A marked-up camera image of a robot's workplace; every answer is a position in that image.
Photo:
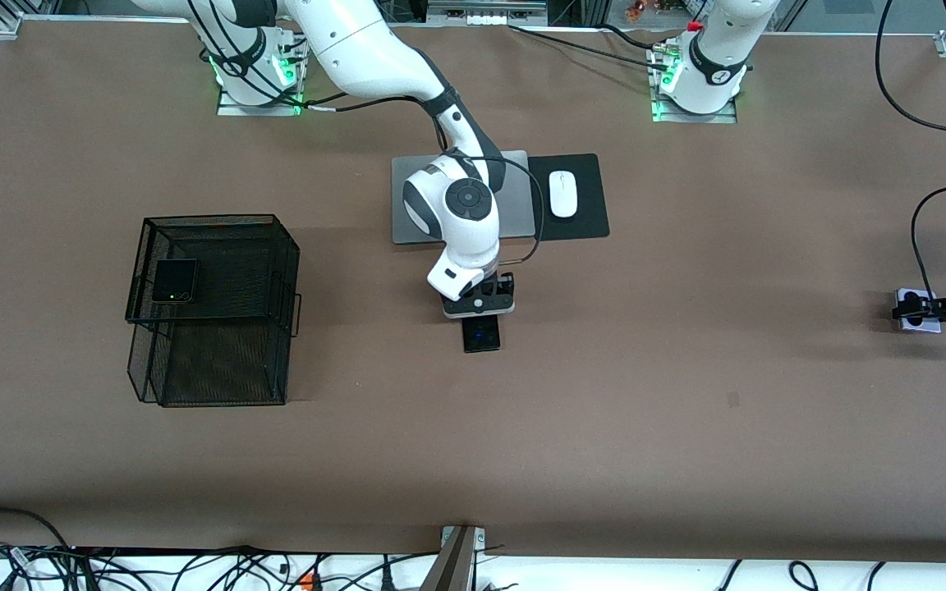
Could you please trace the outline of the silver laptop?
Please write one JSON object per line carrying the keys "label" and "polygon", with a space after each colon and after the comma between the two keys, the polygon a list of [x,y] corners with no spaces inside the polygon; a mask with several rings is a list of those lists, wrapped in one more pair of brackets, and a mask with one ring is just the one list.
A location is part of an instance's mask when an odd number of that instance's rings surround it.
{"label": "silver laptop", "polygon": [[[392,160],[392,242],[397,245],[435,244],[431,238],[410,219],[402,199],[405,180],[433,160],[431,154],[406,156]],[[540,195],[535,183],[513,165],[507,165],[502,190],[495,194],[499,206],[500,238],[532,238],[535,236],[540,206]]]}

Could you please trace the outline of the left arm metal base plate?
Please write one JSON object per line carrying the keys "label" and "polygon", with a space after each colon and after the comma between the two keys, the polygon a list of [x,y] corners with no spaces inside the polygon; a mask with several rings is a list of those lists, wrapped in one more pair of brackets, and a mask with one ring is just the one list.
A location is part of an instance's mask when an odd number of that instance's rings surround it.
{"label": "left arm metal base plate", "polygon": [[650,103],[654,122],[733,124],[738,120],[736,97],[741,77],[725,84],[710,84],[695,65],[685,63],[675,46],[656,45],[646,50]]}

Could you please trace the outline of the grey power strip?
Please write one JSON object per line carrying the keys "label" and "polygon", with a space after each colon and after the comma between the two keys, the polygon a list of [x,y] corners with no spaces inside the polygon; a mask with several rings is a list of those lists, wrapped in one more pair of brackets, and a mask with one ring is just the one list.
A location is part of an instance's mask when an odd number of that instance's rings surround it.
{"label": "grey power strip", "polygon": [[436,26],[548,25],[547,0],[425,0],[425,22]]}

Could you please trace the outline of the black mouse pad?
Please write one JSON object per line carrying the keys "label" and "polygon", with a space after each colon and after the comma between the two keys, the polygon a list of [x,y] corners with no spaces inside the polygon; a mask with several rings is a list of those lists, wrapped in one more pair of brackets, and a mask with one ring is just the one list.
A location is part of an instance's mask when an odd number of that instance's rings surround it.
{"label": "black mouse pad", "polygon": [[[528,169],[544,192],[540,196],[537,235],[542,241],[565,241],[607,238],[609,223],[607,201],[596,153],[563,154],[562,156],[533,156]],[[555,218],[549,210],[549,173],[574,172],[577,180],[579,209],[574,217]]]}

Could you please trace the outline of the small black flip phone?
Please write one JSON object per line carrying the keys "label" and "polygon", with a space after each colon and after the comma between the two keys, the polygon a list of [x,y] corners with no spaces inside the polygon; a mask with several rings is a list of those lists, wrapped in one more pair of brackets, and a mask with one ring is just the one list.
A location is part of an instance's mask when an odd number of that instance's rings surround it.
{"label": "small black flip phone", "polygon": [[151,302],[157,305],[191,302],[198,272],[198,259],[160,259],[155,265]]}

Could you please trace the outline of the long black smartphone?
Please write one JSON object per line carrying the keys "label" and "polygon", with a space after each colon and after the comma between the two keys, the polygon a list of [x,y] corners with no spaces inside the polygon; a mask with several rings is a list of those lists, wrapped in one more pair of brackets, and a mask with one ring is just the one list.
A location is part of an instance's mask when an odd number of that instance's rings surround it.
{"label": "long black smartphone", "polygon": [[480,353],[496,351],[502,348],[497,315],[463,318],[463,352]]}

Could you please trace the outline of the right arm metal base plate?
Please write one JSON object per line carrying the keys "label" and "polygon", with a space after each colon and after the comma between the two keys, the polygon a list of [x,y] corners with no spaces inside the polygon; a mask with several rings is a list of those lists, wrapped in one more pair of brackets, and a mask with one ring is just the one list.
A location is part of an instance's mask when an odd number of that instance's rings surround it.
{"label": "right arm metal base plate", "polygon": [[284,53],[266,50],[251,64],[239,57],[208,57],[220,86],[219,116],[293,117],[304,100],[307,53],[296,48]]}

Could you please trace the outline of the lavender flip phone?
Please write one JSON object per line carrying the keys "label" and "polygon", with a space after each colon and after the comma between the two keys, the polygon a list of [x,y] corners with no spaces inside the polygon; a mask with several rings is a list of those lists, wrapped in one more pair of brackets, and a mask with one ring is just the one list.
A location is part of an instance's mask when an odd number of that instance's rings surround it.
{"label": "lavender flip phone", "polygon": [[894,296],[891,318],[901,332],[941,333],[943,324],[932,308],[934,293],[900,288]]}

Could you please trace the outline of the white computer mouse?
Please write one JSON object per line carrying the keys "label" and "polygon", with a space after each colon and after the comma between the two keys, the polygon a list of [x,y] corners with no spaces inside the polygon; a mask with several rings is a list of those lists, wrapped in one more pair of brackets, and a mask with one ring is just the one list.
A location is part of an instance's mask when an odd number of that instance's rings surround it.
{"label": "white computer mouse", "polygon": [[579,209],[577,180],[574,172],[549,173],[549,210],[555,218],[574,217]]}

